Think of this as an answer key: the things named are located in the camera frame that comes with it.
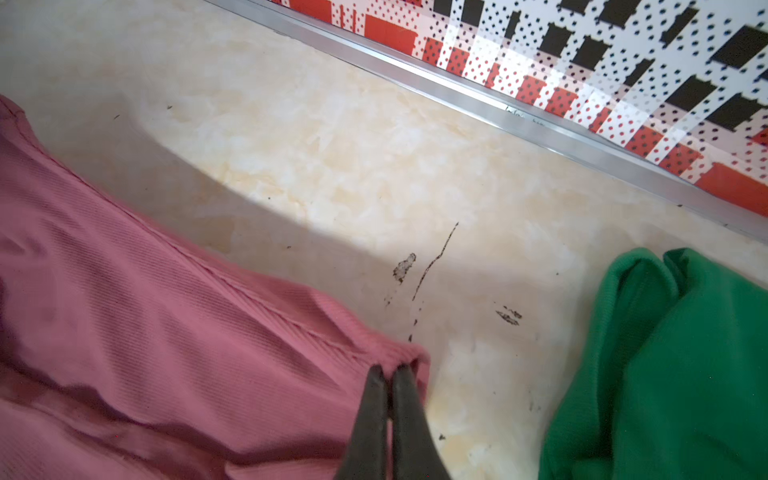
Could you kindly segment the green tank top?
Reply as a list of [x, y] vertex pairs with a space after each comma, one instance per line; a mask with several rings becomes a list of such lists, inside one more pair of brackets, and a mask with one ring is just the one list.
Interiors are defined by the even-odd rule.
[[766, 290], [689, 248], [616, 258], [539, 475], [765, 478]]

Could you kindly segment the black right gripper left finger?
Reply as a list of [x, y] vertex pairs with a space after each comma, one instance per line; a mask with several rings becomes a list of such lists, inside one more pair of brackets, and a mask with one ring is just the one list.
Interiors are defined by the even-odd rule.
[[387, 478], [388, 383], [380, 365], [367, 374], [349, 444], [335, 479]]

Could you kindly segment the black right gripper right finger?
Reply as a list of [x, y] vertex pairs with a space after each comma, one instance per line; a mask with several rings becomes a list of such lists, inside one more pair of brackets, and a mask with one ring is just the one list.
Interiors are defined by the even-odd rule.
[[449, 479], [433, 442], [416, 380], [409, 365], [394, 372], [391, 383], [394, 479]]

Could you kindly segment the pink tank top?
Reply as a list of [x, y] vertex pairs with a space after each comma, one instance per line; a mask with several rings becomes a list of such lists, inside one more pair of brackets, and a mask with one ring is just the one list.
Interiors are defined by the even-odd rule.
[[54, 159], [1, 102], [1, 475], [329, 479], [366, 375], [430, 358]]

